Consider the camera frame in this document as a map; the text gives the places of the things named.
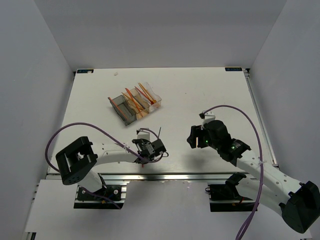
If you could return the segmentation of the red plastic knife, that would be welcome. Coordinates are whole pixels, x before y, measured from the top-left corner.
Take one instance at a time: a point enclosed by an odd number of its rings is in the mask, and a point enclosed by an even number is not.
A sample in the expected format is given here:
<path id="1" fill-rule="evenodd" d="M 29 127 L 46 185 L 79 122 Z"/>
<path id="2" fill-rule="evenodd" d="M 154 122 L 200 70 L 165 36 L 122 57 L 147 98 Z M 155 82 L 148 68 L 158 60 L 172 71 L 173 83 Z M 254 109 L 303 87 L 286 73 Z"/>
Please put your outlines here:
<path id="1" fill-rule="evenodd" d="M 137 103 L 137 108 L 138 106 L 142 109 L 142 110 L 145 110 L 142 108 L 142 106 L 136 101 L 136 97 L 131 93 L 131 91 L 128 89 L 128 88 L 125 88 L 126 92 L 129 94 L 129 96 L 132 98 L 133 101 L 135 101 Z"/>

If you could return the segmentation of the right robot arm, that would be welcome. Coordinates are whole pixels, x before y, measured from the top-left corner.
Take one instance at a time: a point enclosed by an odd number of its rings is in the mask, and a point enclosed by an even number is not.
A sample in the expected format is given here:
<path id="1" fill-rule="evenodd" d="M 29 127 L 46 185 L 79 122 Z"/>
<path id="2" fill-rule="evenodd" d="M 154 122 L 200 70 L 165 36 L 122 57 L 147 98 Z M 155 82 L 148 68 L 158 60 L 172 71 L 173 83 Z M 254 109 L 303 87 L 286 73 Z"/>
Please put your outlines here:
<path id="1" fill-rule="evenodd" d="M 320 191 L 311 181 L 302 183 L 269 163 L 263 163 L 250 146 L 232 138 L 220 120 L 191 127 L 190 147 L 211 147 L 228 163 L 243 170 L 233 173 L 223 185 L 209 186 L 213 201 L 257 197 L 259 203 L 279 214 L 294 231 L 303 234 L 320 217 Z"/>

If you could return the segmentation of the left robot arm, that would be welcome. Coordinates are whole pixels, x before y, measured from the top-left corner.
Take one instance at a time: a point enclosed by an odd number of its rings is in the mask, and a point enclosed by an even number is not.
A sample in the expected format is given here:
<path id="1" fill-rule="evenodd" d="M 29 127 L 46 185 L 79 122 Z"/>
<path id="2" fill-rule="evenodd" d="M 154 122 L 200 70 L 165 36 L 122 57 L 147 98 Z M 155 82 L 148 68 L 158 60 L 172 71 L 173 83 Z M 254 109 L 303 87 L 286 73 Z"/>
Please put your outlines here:
<path id="1" fill-rule="evenodd" d="M 82 136 L 59 151 L 56 155 L 62 183 L 65 186 L 77 184 L 88 190 L 90 196 L 99 200 L 105 196 L 106 187 L 102 177 L 93 167 L 111 163 L 148 164 L 157 162 L 167 152 L 161 139 L 151 142 L 144 138 L 133 139 L 137 153 L 126 145 L 108 147 L 104 143 L 93 143 Z"/>

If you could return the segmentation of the orange plastic fork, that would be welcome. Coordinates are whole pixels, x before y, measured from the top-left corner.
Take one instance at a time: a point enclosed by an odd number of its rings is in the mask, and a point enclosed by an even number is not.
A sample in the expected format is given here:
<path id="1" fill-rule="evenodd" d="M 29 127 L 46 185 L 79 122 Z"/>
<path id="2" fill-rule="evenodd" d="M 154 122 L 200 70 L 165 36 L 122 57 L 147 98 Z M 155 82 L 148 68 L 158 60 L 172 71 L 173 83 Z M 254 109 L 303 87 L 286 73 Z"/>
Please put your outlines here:
<path id="1" fill-rule="evenodd" d="M 141 84 L 138 83 L 139 87 L 135 87 L 136 90 L 142 95 L 144 96 L 151 105 L 155 104 L 157 101 L 152 97 L 152 95 L 148 92 L 148 90 Z"/>

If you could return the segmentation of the red plastic fork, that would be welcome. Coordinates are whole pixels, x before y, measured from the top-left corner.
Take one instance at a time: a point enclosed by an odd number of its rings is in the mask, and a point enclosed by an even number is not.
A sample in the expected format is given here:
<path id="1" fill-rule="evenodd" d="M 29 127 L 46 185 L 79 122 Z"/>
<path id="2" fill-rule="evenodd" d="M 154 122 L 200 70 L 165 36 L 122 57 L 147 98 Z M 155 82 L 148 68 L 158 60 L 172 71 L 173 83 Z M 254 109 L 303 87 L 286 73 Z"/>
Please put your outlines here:
<path id="1" fill-rule="evenodd" d="M 138 87 L 134 87 L 143 97 L 145 97 L 149 102 L 150 102 L 150 104 L 151 105 L 153 105 L 154 104 L 154 101 L 153 100 L 151 100 L 143 91 L 141 91 Z"/>

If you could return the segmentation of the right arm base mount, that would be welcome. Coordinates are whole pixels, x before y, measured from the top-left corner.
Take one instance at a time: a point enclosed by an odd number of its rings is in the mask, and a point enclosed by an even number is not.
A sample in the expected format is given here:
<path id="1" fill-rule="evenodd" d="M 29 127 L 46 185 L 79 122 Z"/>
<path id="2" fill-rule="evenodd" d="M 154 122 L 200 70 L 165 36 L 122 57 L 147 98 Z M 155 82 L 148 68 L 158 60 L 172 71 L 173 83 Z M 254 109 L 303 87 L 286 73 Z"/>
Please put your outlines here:
<path id="1" fill-rule="evenodd" d="M 209 195 L 210 211 L 212 213 L 251 212 L 254 201 L 241 196 L 236 189 L 240 180 L 246 178 L 245 174 L 236 172 L 223 184 L 209 184 L 205 192 Z"/>

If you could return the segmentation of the blue plastic knife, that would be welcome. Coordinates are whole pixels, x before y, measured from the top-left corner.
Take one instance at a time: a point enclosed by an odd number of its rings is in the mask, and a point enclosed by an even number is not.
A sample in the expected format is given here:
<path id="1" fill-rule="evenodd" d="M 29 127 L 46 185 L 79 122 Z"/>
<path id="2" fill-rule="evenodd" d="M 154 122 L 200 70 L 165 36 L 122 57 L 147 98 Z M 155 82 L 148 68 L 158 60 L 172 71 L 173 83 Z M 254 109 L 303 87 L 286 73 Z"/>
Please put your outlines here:
<path id="1" fill-rule="evenodd" d="M 146 109 L 146 107 L 142 104 L 142 102 L 140 100 L 138 100 L 137 98 L 135 98 L 135 99 L 142 106 L 143 109 Z"/>

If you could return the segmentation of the orange yellow fork bottom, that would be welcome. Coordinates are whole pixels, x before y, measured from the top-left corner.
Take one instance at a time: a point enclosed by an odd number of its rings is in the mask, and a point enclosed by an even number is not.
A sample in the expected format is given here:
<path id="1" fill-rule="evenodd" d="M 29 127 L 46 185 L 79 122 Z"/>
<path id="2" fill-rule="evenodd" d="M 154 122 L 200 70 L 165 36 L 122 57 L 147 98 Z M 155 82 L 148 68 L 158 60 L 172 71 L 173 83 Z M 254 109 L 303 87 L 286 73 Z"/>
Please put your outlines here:
<path id="1" fill-rule="evenodd" d="M 157 101 L 153 98 L 149 91 L 140 82 L 138 84 L 142 88 L 142 90 L 150 97 L 150 99 L 153 100 L 154 103 L 156 103 Z"/>

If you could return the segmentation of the orange plastic knife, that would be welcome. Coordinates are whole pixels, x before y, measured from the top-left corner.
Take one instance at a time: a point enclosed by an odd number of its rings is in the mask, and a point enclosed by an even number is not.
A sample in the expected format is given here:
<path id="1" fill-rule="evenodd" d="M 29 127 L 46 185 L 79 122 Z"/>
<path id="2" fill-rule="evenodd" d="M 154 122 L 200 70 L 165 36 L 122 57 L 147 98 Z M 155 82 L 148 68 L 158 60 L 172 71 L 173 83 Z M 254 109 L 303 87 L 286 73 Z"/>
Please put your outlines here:
<path id="1" fill-rule="evenodd" d="M 128 105 L 136 112 L 139 113 L 142 111 L 142 109 L 139 107 L 137 108 L 137 103 L 127 94 L 122 92 L 122 96 L 125 98 L 126 102 L 128 103 Z"/>

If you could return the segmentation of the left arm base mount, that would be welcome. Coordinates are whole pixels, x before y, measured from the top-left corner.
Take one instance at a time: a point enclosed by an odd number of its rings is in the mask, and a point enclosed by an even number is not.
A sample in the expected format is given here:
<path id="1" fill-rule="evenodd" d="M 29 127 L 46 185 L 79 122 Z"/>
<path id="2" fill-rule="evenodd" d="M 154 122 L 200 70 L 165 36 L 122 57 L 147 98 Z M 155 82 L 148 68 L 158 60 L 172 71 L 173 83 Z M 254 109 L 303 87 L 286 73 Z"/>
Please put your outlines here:
<path id="1" fill-rule="evenodd" d="M 90 175 L 77 183 L 75 209 L 120 210 L 125 201 L 125 184 L 106 181 L 101 174 Z"/>

